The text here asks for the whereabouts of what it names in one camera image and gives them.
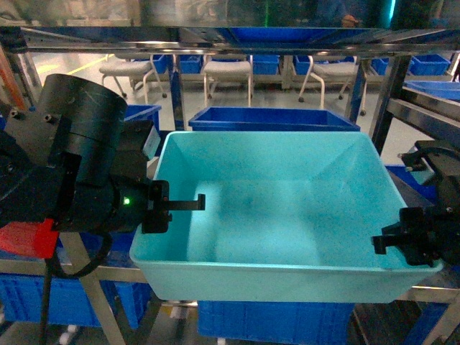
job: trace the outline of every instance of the yellow floor line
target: yellow floor line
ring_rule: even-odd
[[[50,72],[51,70],[55,70],[58,67],[59,65],[43,65],[43,66],[37,67],[37,73],[42,74],[42,73]]]
[[[114,54],[110,54],[107,58],[111,58],[112,56],[114,56]],[[77,72],[80,72],[81,70],[85,70],[86,68],[89,68],[91,66],[94,66],[94,65],[97,65],[98,63],[101,63],[102,61],[104,61],[106,59],[106,57],[101,57],[100,59],[97,59],[97,60],[94,60],[94,61],[91,61],[90,63],[87,63],[86,65],[83,65],[79,68],[77,68],[76,70],[72,70],[68,73],[66,73],[67,75],[72,75],[72,74],[75,74]]]

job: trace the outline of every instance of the metal shelf frame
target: metal shelf frame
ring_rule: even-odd
[[[184,127],[184,103],[182,84],[188,76],[180,74],[179,54],[205,53],[267,53],[286,55],[282,74],[274,78],[282,83],[282,88],[290,88],[294,82],[303,77],[289,75],[292,55],[358,55],[359,73],[354,81],[345,116],[353,121],[358,117],[360,99],[362,98],[363,82],[366,74],[366,59],[377,56],[388,56],[390,64],[387,75],[383,78],[370,135],[378,152],[382,151],[387,138],[392,119],[395,117],[407,124],[438,138],[447,139],[460,147],[460,124],[458,116],[460,104],[445,101],[424,93],[403,88],[406,72],[409,67],[410,56],[424,52],[453,52],[460,48],[460,30],[431,29],[411,30],[411,28],[392,32],[388,29],[370,29],[365,32],[343,37],[344,30],[338,29],[312,42],[238,42],[232,37],[230,29],[216,29],[157,25],[141,25],[142,11],[135,6],[144,1],[127,0],[132,7],[128,7],[131,27],[123,20],[103,18],[84,19],[87,27],[69,27],[76,25],[71,20],[58,19],[57,27],[33,27],[40,18],[32,18],[31,22],[7,22],[5,28],[0,27],[2,33],[0,42],[5,49],[5,59],[0,68],[13,70],[21,78],[16,79],[16,93],[20,98],[27,100],[28,105],[34,105],[37,94],[40,92],[40,83],[37,84],[37,74],[29,52],[155,52],[169,54],[168,77],[172,89],[172,106],[177,130]],[[154,3],[170,3],[171,1],[151,1]],[[421,198],[402,181],[395,178],[395,182],[405,197],[408,205],[424,205],[426,200]],[[70,264],[65,269],[72,272],[85,265],[88,253],[79,234],[61,234],[65,251]],[[21,275],[43,275],[45,265],[40,261],[0,259],[0,272]],[[114,315],[103,290],[101,280],[118,282],[146,282],[144,275],[137,268],[111,267],[101,265],[92,274],[81,279],[83,288],[101,323],[103,332],[111,345],[144,344],[155,317],[162,303],[154,297],[151,306],[144,317],[141,327],[133,332],[127,326],[123,312]],[[415,286],[400,296],[401,300],[420,302],[448,303],[449,307],[443,318],[438,322],[424,344],[428,345],[437,339],[447,339],[460,323],[460,287],[450,288],[427,283],[427,286]]]

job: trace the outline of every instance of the chair leg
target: chair leg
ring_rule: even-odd
[[[247,78],[247,97],[248,97],[247,104],[248,104],[248,107],[250,108],[251,102],[252,102],[252,75],[251,74],[249,74]]]
[[[344,92],[346,90],[346,87],[350,84],[350,80],[348,79],[345,84],[342,86],[342,88],[340,89],[340,93],[339,93],[339,99],[344,99]]]
[[[303,80],[302,88],[300,89],[299,93],[299,102],[303,103],[305,99],[303,98],[303,93],[305,92],[305,87],[307,86],[308,78],[310,77],[310,70],[308,70],[307,74],[305,74],[305,79]]]
[[[204,88],[204,106],[208,106],[208,95],[209,95],[209,91],[208,91],[208,75],[205,74],[204,75],[204,79],[203,79],[203,88]]]
[[[324,79],[322,79],[320,76],[316,75],[315,73],[311,73],[311,76],[321,83],[320,109],[324,109],[324,97],[326,95],[326,85],[324,84]]]
[[[166,94],[166,92],[165,92],[165,89],[164,89],[163,86],[161,85],[160,76],[158,75],[158,72],[157,72],[157,69],[155,68],[155,66],[153,66],[152,70],[153,70],[153,74],[155,74],[155,79],[157,79],[158,87],[160,88],[160,91],[161,91],[161,96],[162,96],[163,98],[166,98],[166,97],[167,97],[167,94]]]
[[[123,91],[123,88],[121,88],[120,82],[118,81],[118,79],[117,79],[116,77],[114,77],[114,79],[115,79],[116,85],[117,85],[118,88],[120,89],[121,95],[123,96],[123,98],[126,98],[127,95],[126,95],[125,92]]]
[[[146,104],[149,103],[149,84],[147,83],[147,78],[150,77],[152,73],[153,70],[149,70],[142,78],[142,87],[144,89],[144,100]]]
[[[367,93],[367,82],[364,82],[364,92],[362,94],[362,100],[361,100],[361,111],[359,112],[359,115],[361,116],[366,116],[366,93]]]

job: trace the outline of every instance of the light blue plastic bin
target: light blue plastic bin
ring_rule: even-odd
[[[166,234],[130,250],[159,298],[389,303],[442,268],[411,267],[371,237],[405,203],[360,132],[174,132],[156,179],[173,211]]]

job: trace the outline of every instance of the metal bracket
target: metal bracket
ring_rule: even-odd
[[[149,209],[142,223],[143,234],[164,234],[173,215],[169,211],[204,211],[206,196],[198,194],[196,201],[170,201],[170,184],[153,181],[149,187]]]

